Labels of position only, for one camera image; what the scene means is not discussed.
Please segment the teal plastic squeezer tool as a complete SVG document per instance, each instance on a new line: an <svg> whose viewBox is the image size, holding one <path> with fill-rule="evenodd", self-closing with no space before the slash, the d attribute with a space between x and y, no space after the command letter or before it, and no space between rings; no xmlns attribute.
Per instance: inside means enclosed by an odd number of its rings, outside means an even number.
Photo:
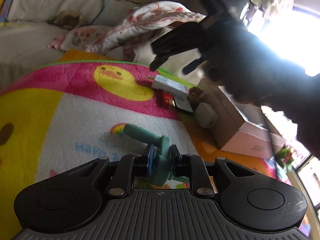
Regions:
<svg viewBox="0 0 320 240"><path fill-rule="evenodd" d="M133 124L125 124L123 133L128 137L145 144L155 146L155 155L152 165L152 174L149 181L155 186L164 186L168 180L176 180L182 183L189 183L186 177L175 178L172 172L172 162L170 157L171 140L167 136L157 136Z"/></svg>

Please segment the white power adapter plug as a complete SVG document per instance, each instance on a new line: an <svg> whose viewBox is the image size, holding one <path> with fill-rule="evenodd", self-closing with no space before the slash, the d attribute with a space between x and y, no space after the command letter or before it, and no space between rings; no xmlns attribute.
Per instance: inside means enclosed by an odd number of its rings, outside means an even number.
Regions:
<svg viewBox="0 0 320 240"><path fill-rule="evenodd" d="M219 119L219 115L211 105L202 102L194 112L195 119L202 128L212 129Z"/></svg>

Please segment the brown toy dog figurine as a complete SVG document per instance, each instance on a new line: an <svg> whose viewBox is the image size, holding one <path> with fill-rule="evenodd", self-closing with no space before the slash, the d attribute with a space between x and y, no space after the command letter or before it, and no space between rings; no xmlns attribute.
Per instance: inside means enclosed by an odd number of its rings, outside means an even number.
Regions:
<svg viewBox="0 0 320 240"><path fill-rule="evenodd" d="M191 107L197 106L202 93L203 93L203 90L201 90L199 87L191 87L189 89L188 101Z"/></svg>

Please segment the pink cardboard box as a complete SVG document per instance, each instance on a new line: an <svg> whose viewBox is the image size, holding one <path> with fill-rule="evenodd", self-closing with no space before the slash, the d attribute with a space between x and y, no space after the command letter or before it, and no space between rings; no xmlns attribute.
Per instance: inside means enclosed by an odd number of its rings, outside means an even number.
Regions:
<svg viewBox="0 0 320 240"><path fill-rule="evenodd" d="M219 116L211 131L221 150L271 159L271 148L279 151L284 146L285 139L270 120L264 121L259 107L235 102L224 87L205 78L198 87L203 90L201 100Z"/></svg>

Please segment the red small lighter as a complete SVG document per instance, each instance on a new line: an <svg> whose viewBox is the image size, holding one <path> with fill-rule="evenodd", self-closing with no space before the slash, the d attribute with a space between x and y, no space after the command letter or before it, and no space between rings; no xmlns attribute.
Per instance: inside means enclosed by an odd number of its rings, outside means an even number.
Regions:
<svg viewBox="0 0 320 240"><path fill-rule="evenodd" d="M168 93L166 91L161 91L161 100L162 100L163 107L168 109L175 108L174 97L171 93Z"/></svg>

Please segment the white small carton box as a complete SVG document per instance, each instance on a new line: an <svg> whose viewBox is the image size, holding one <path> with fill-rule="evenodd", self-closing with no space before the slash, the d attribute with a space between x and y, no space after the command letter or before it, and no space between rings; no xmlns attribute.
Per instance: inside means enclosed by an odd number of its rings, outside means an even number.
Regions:
<svg viewBox="0 0 320 240"><path fill-rule="evenodd" d="M186 99L189 96L189 89L185 85L160 75L155 76L151 87L153 89L160 89L171 93L172 95L178 96L181 99Z"/></svg>

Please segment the colourful cartoon play mat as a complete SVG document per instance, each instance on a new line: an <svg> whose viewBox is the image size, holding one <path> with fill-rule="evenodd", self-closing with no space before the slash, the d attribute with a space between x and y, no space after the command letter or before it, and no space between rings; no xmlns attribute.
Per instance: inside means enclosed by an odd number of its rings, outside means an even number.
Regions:
<svg viewBox="0 0 320 240"><path fill-rule="evenodd" d="M31 72L1 92L1 239L21 229L14 199L25 187L99 157L119 161L145 145L121 133L134 124L171 139L181 153L206 161L222 156L267 176L288 182L271 160L223 152L210 131L191 115L161 106L145 66L113 62L125 74L110 92L108 77L96 80L107 62L50 64Z"/></svg>

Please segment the floral pink white blanket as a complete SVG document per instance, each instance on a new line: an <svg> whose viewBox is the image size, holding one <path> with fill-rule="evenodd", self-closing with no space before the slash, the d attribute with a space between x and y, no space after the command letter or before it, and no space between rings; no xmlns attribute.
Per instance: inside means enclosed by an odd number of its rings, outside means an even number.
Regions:
<svg viewBox="0 0 320 240"><path fill-rule="evenodd" d="M159 1L134 8L114 27L84 26L54 38L48 48L60 51L70 49L106 55L132 38L172 25L175 22L200 22L204 15L190 11L177 2Z"/></svg>

